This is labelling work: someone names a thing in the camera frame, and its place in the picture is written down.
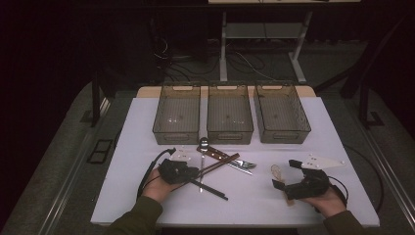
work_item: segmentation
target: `white table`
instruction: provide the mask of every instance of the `white table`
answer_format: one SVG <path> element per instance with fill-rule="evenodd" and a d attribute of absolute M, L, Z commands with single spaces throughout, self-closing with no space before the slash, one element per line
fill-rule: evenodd
<path fill-rule="evenodd" d="M 207 136 L 207 99 L 202 96 L 201 137 Z M 288 160 L 304 161 L 310 154 L 346 162 L 346 166 L 325 169 L 341 180 L 349 192 L 348 209 L 364 226 L 379 226 L 376 215 L 340 138 L 320 98 L 301 97 L 311 125 L 311 132 L 301 145 L 261 144 L 257 132 L 254 102 L 251 109 L 254 134 L 250 145 L 212 146 L 229 155 L 239 153 L 242 160 L 256 163 L 253 175 L 224 165 L 205 175 L 204 183 L 226 194 L 225 201 L 211 193 L 199 192 L 188 184 L 171 193 L 163 203 L 164 212 L 158 226 L 183 227 L 302 227 L 322 222 L 323 217 L 303 202 L 288 207 L 281 191 L 273 188 L 270 168 L 279 165 L 287 184 L 302 180 L 299 169 L 289 167 Z M 152 132 L 158 98 L 136 98 L 128 112 L 115 153 L 104 181 L 92 223 L 109 225 L 128 212 L 136 200 L 140 181 L 150 162 L 163 150 L 179 146 L 160 146 Z M 201 154 L 197 146 L 185 146 L 192 160 L 190 166 L 200 167 Z M 206 165 L 215 163 L 207 158 Z"/>

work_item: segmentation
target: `cable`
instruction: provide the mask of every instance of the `cable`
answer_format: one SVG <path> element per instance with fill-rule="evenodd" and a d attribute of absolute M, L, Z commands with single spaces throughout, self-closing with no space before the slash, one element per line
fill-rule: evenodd
<path fill-rule="evenodd" d="M 219 63 L 219 58 L 217 58 L 217 60 L 214 62 L 213 68 L 211 68 L 210 70 L 207 70 L 207 71 L 192 71 L 192 70 L 189 70 L 189 69 L 187 69 L 183 66 L 178 65 L 177 63 L 173 63 L 172 65 L 180 67 L 181 69 L 183 69 L 185 71 L 188 71 L 189 73 L 192 73 L 192 74 L 203 75 L 203 74 L 208 74 L 208 73 L 213 72 L 218 63 Z"/>
<path fill-rule="evenodd" d="M 258 71 L 258 70 L 256 70 L 256 68 L 243 56 L 243 55 L 241 55 L 241 53 L 239 53 L 239 52 L 235 52 L 237 55 L 239 55 L 244 61 L 246 61 L 247 62 L 247 64 L 248 65 L 250 65 L 250 67 L 256 72 L 256 73 L 258 73 L 259 75 L 261 75 L 261 76 L 263 76 L 263 77 L 266 77 L 266 78 L 268 78 L 268 79 L 271 79 L 271 80 L 276 80 L 276 79 L 274 79 L 274 78 L 272 78 L 272 77 L 270 77 L 270 76 L 267 76 L 267 75 L 265 75 L 265 74 L 263 74 L 262 72 L 260 72 L 260 71 Z"/>
<path fill-rule="evenodd" d="M 182 59 L 191 59 L 188 61 L 195 61 L 195 59 L 192 56 L 175 56 L 175 57 L 171 57 L 171 61 L 176 61 L 176 60 L 182 60 Z"/>
<path fill-rule="evenodd" d="M 188 81 L 190 81 L 189 76 L 188 76 L 188 75 L 186 75 L 186 73 L 184 73 L 183 71 L 181 71 L 181 70 L 177 70 L 177 69 L 172 68 L 172 67 L 170 67 L 169 69 L 170 69 L 170 70 L 173 70 L 173 71 L 178 71 L 178 72 L 180 72 L 180 73 L 181 73 L 184 77 L 186 77 L 186 79 L 187 79 Z"/>
<path fill-rule="evenodd" d="M 350 147 L 347 144 L 343 144 L 343 146 L 349 148 L 350 150 L 352 150 L 355 154 L 357 154 L 358 156 L 360 156 L 363 160 L 366 161 L 366 163 L 368 163 L 372 169 L 375 171 L 376 176 L 378 177 L 379 180 L 379 185 L 381 187 L 381 198 L 379 199 L 379 205 L 376 207 L 375 211 L 376 213 L 379 213 L 379 211 L 381 210 L 382 204 L 384 203 L 384 198 L 385 198 L 385 189 L 384 189 L 384 183 L 382 181 L 382 177 L 381 174 L 378 172 L 378 170 L 375 168 L 375 166 L 370 163 L 370 161 L 364 156 L 362 155 L 359 151 L 355 150 L 354 148 Z"/>
<path fill-rule="evenodd" d="M 166 76 L 168 76 L 168 77 L 170 77 L 170 79 L 171 79 L 171 81 L 174 81 L 174 78 L 173 78 L 173 76 L 171 75 L 171 74 L 168 74 L 167 72 L 163 72 L 164 73 L 164 75 L 166 75 Z"/>
<path fill-rule="evenodd" d="M 234 59 L 232 59 L 231 57 L 229 57 L 229 56 L 226 56 L 226 62 L 229 64 L 229 66 L 231 66 L 235 71 L 238 71 L 238 72 L 242 72 L 242 73 L 247 73 L 247 74 L 250 74 L 250 73 L 255 73 L 255 71 L 254 70 L 249 70 L 249 71 L 243 71 L 243 70 L 240 70 L 240 69 L 238 69 L 238 68 L 236 68 L 236 66 L 233 64 L 233 63 L 237 63 Z"/>
<path fill-rule="evenodd" d="M 153 182 L 154 180 L 156 180 L 156 179 L 158 179 L 158 178 L 160 178 L 160 176 L 156 176 L 155 178 L 152 178 L 152 179 L 150 179 L 144 186 L 143 186 L 143 189 L 147 186 L 147 185 L 149 185 L 151 182 Z"/>
<path fill-rule="evenodd" d="M 332 177 L 332 176 L 327 176 L 327 177 L 329 177 L 331 179 L 334 179 L 334 180 L 338 181 L 340 184 L 342 184 L 342 186 L 345 188 L 345 191 L 346 191 L 346 202 L 347 202 L 348 201 L 348 190 L 347 190 L 346 186 L 342 183 L 342 181 L 340 181 L 339 179 L 337 179 L 335 177 Z"/>
<path fill-rule="evenodd" d="M 255 67 L 253 65 L 253 63 L 251 63 L 251 65 L 254 67 L 254 69 L 259 70 L 259 71 L 265 69 L 265 62 L 259 56 L 256 56 L 256 55 L 252 55 L 252 56 L 254 58 L 256 58 L 261 63 L 261 66 L 260 67 Z M 236 63 L 238 65 L 242 66 L 242 67 L 246 67 L 246 68 L 250 68 L 250 69 L 252 68 L 250 65 L 247 65 L 246 61 L 243 61 L 243 63 L 240 63 L 240 62 L 236 62 Z"/>
<path fill-rule="evenodd" d="M 149 178 L 150 172 L 153 170 L 153 168 L 155 167 L 157 161 L 159 160 L 159 158 L 165 154 L 165 153 L 169 153 L 169 154 L 173 154 L 174 152 L 176 152 L 176 148 L 172 148 L 172 149 L 166 149 L 164 151 L 162 151 L 156 158 L 154 161 L 152 161 L 150 163 L 149 168 L 147 169 L 146 173 L 144 174 L 143 179 L 141 180 L 140 186 L 138 186 L 138 190 L 137 190 L 137 199 L 141 196 L 141 194 L 143 194 L 143 190 L 145 187 L 145 183 L 147 181 L 147 179 Z"/>
<path fill-rule="evenodd" d="M 205 78 L 205 77 L 202 77 L 202 76 L 190 76 L 190 78 L 195 78 L 195 79 L 201 79 L 201 80 L 203 80 L 203 81 L 207 81 L 207 82 L 209 82 L 209 80 L 207 79 L 207 78 Z"/>
<path fill-rule="evenodd" d="M 164 53 L 167 51 L 167 49 L 168 49 L 168 43 L 167 43 L 167 41 L 165 41 L 163 38 L 161 38 L 161 37 L 159 37 L 159 39 L 161 40 L 161 41 L 163 41 L 164 42 L 164 45 L 165 45 L 165 47 L 164 47 L 164 49 L 162 50 L 162 52 L 161 52 L 161 54 L 162 54 L 162 56 L 161 55 L 159 55 L 158 53 L 154 53 L 154 55 L 156 56 L 156 57 L 158 57 L 158 58 L 160 58 L 160 59 L 162 59 L 162 60 L 167 60 L 168 59 L 168 56 L 167 55 L 165 55 Z"/>
<path fill-rule="evenodd" d="M 276 44 L 274 41 L 270 40 L 267 44 L 270 44 L 268 48 L 264 48 L 264 47 L 260 47 L 260 48 L 256 48 L 255 44 L 260 44 L 261 42 L 250 42 L 248 41 L 247 43 L 243 44 L 245 53 L 254 53 L 254 52 L 265 52 L 265 53 L 270 53 L 273 52 L 274 50 L 277 49 L 281 49 L 283 47 L 286 46 L 286 44 Z M 233 51 L 241 51 L 241 49 L 237 49 L 235 48 L 235 43 L 232 43 L 232 50 Z"/>

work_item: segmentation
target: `green sleeve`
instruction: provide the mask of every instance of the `green sleeve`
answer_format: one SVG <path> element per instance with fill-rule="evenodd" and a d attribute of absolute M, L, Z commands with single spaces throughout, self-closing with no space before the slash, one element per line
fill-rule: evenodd
<path fill-rule="evenodd" d="M 158 202 L 142 196 L 131 211 L 110 225 L 105 235 L 154 234 L 156 221 L 161 213 L 162 207 Z"/>
<path fill-rule="evenodd" d="M 365 235 L 368 233 L 350 211 L 343 211 L 324 220 L 330 235 Z"/>

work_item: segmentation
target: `gray translucent bin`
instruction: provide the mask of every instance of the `gray translucent bin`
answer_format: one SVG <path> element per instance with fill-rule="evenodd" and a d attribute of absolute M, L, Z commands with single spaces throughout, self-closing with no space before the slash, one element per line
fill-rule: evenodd
<path fill-rule="evenodd" d="M 157 143 L 198 144 L 200 105 L 199 82 L 165 82 L 153 126 Z"/>
<path fill-rule="evenodd" d="M 311 127 L 291 81 L 257 81 L 254 102 L 260 142 L 304 142 Z"/>
<path fill-rule="evenodd" d="M 247 84 L 212 82 L 207 101 L 207 138 L 211 144 L 251 143 L 254 125 Z"/>

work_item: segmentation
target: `metal frame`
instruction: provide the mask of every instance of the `metal frame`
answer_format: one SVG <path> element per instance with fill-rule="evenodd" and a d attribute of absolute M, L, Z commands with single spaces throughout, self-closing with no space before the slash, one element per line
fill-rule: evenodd
<path fill-rule="evenodd" d="M 350 113 L 350 116 L 353 118 L 356 126 L 359 127 L 361 133 L 363 134 L 367 144 L 369 145 L 373 155 L 374 161 L 382 174 L 388 186 L 391 188 L 392 194 L 399 204 L 400 209 L 405 215 L 409 226 L 415 232 L 415 203 L 406 193 L 406 190 L 403 188 L 396 174 L 394 173 L 390 163 L 385 157 L 379 145 L 376 143 L 374 136 L 372 135 L 370 129 L 367 129 L 364 123 L 361 122 L 355 114 L 355 107 L 352 101 L 346 102 L 347 110 Z"/>
<path fill-rule="evenodd" d="M 297 45 L 293 52 L 289 53 L 290 62 L 296 73 L 299 83 L 306 83 L 304 73 L 302 72 L 299 55 L 302 44 L 304 43 L 305 36 L 307 34 L 308 26 L 311 21 L 312 12 L 307 12 L 302 23 L 228 23 L 226 21 L 226 12 L 223 12 L 222 16 L 222 38 L 221 38 L 221 50 L 220 50 L 220 80 L 226 81 L 228 79 L 226 68 L 226 38 L 296 38 Z M 255 28 L 261 27 L 255 33 L 248 30 L 248 27 Z M 299 26 L 299 33 L 294 36 L 292 27 Z M 274 33 L 269 34 L 266 28 L 277 28 Z"/>
<path fill-rule="evenodd" d="M 110 101 L 106 98 L 101 103 L 100 106 L 100 117 L 104 117 L 107 114 L 108 109 L 110 108 Z M 59 219 L 64 212 L 65 206 L 67 205 L 69 196 L 75 187 L 77 178 L 79 177 L 79 172 L 82 167 L 86 164 L 86 160 L 89 156 L 89 151 L 93 145 L 95 139 L 97 138 L 97 133 L 100 130 L 104 120 L 98 119 L 95 128 L 91 128 L 85 134 L 83 141 L 81 143 L 79 152 L 76 155 L 76 158 L 73 162 L 72 167 L 70 168 L 69 174 L 62 184 L 61 189 L 53 200 L 52 206 L 46 215 L 42 226 L 40 227 L 38 235 L 47 235 L 52 234 L 55 227 L 57 226 Z"/>

